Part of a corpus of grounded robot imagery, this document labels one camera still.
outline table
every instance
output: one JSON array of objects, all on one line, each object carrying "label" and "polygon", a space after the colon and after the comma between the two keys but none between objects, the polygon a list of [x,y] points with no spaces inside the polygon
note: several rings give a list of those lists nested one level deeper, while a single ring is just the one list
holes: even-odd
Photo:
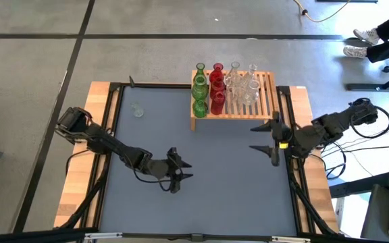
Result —
[{"label": "table", "polygon": [[[98,124],[103,121],[103,114],[105,112],[105,104],[110,99],[110,107],[108,119],[106,122],[107,128],[112,127],[114,118],[113,114],[118,106],[118,93],[111,92],[118,88],[118,85],[110,82],[93,82],[90,87],[88,98],[86,100],[85,109],[88,110],[94,121]],[[311,108],[308,100],[307,90],[305,87],[290,87],[292,97],[292,106],[294,108],[295,120],[301,126],[310,124],[312,119]],[[279,99],[286,103],[284,97]],[[74,153],[85,149],[85,143],[77,144],[74,147]],[[77,206],[82,202],[90,181],[92,172],[96,173],[96,178],[101,173],[101,168],[105,161],[105,156],[99,156],[97,169],[93,171],[94,155],[92,153],[85,153],[74,157],[70,163],[68,175],[61,195],[57,216],[55,218],[55,226],[66,222],[69,216],[76,210]],[[323,164],[315,157],[309,157],[305,163],[305,173],[307,178],[307,185],[309,196],[313,206],[317,209],[321,217],[327,224],[335,231],[338,231],[336,216],[331,203],[330,190],[323,171]],[[94,223],[96,212],[96,204],[98,202],[94,199],[89,208],[89,214],[84,225],[92,226]],[[306,220],[305,210],[301,202],[299,202],[299,212],[301,216],[301,225],[304,232],[308,232],[308,223]]]}]

